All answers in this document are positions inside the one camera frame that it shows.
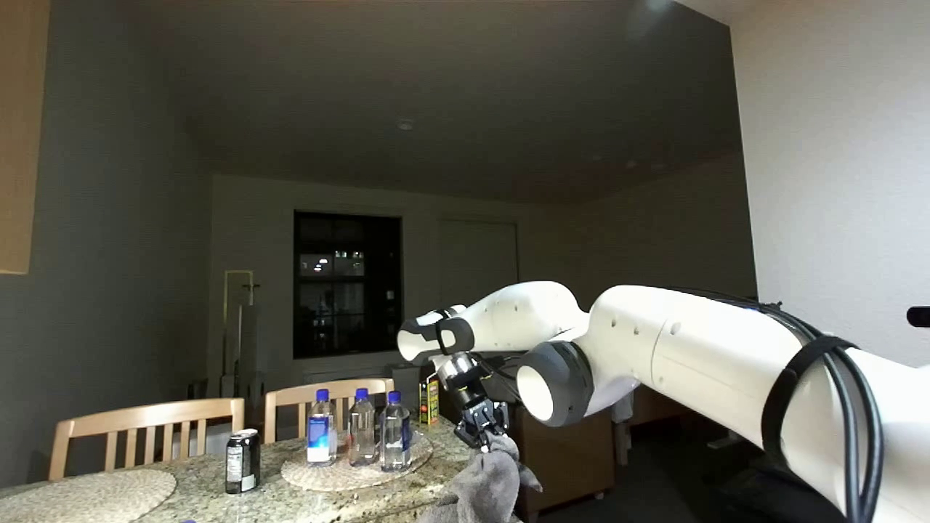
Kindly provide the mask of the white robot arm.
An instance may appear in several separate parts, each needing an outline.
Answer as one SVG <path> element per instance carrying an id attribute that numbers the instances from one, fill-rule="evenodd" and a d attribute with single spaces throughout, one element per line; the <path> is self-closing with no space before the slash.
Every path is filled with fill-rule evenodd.
<path id="1" fill-rule="evenodd" d="M 518 282 L 422 315 L 396 344 L 436 366 L 518 353 L 519 404 L 548 428 L 649 386 L 760 449 L 848 523 L 930 523 L 928 376 L 772 306 L 649 286 L 579 306 L 557 282 Z"/>

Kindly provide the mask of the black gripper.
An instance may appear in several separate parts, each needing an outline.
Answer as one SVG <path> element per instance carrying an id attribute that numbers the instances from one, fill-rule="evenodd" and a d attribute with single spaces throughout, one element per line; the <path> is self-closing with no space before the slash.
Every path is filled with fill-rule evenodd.
<path id="1" fill-rule="evenodd" d="M 454 404 L 458 407 L 458 421 L 454 434 L 476 450 L 487 450 L 493 436 L 509 430 L 509 404 L 490 399 L 479 380 L 455 385 L 451 389 Z"/>

